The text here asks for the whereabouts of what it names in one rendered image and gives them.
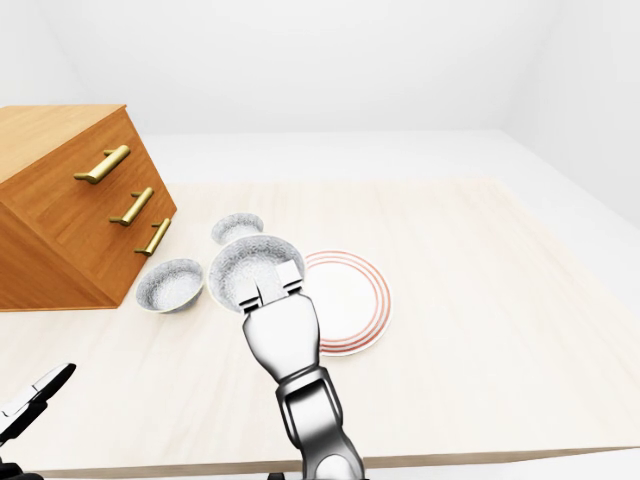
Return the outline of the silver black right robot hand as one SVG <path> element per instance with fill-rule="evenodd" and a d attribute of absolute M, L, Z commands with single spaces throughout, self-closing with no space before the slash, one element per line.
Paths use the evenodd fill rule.
<path fill-rule="evenodd" d="M 243 286 L 239 306 L 243 332 L 258 363 L 279 384 L 319 365 L 319 323 L 310 297 L 302 292 L 303 275 L 293 260 L 275 267 L 284 296 L 265 303 L 257 283 Z"/>

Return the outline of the grey patterned bowl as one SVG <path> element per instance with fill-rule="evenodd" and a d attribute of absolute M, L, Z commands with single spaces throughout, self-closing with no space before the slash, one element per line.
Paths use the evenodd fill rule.
<path fill-rule="evenodd" d="M 285 296 L 276 267 L 293 260 L 302 277 L 305 262 L 301 253 L 286 240 L 266 234 L 249 235 L 227 244 L 209 269 L 211 295 L 225 308 L 241 313 L 241 293 L 250 282 L 257 283 L 264 304 Z"/>
<path fill-rule="evenodd" d="M 259 234 L 264 229 L 263 220 L 253 213 L 234 213 L 221 218 L 211 230 L 211 238 L 224 246 L 239 238 Z"/>
<path fill-rule="evenodd" d="M 169 314 L 191 308 L 203 288 L 201 265 L 192 259 L 179 258 L 151 269 L 139 282 L 135 296 L 141 308 Z"/>

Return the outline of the white plate with red rings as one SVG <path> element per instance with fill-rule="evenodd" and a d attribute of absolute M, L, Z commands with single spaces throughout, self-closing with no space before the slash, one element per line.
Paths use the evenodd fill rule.
<path fill-rule="evenodd" d="M 304 291 L 318 315 L 320 353 L 348 356 L 372 347 L 392 317 L 391 289 L 380 269 L 341 250 L 310 253 L 305 261 Z"/>

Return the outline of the wooden cabinet drawer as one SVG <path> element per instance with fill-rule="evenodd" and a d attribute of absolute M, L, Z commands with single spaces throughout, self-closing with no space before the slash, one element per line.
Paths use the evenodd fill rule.
<path fill-rule="evenodd" d="M 151 187 L 153 196 L 129 226 L 110 223 L 111 216 L 121 216 L 134 203 L 132 192 Z M 91 232 L 91 249 L 87 251 L 87 269 L 95 285 L 104 293 L 111 305 L 119 305 L 134 283 L 142 266 L 149 258 L 135 253 L 135 248 L 145 247 L 155 233 L 152 223 L 170 218 L 176 206 L 167 188 L 153 186 L 126 189 L 117 197 L 118 203 L 110 206 L 99 217 L 96 228 Z"/>
<path fill-rule="evenodd" d="M 75 168 L 45 224 L 80 270 L 112 290 L 137 275 L 175 212 L 146 149 L 128 144 Z"/>
<path fill-rule="evenodd" d="M 63 245 L 142 226 L 163 188 L 123 105 L 0 108 L 0 200 Z"/>

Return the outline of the wooden cabinet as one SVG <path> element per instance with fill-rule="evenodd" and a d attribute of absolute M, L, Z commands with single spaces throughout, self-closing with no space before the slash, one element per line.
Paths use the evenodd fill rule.
<path fill-rule="evenodd" d="M 125 106 L 0 108 L 0 311 L 119 306 L 175 211 Z"/>

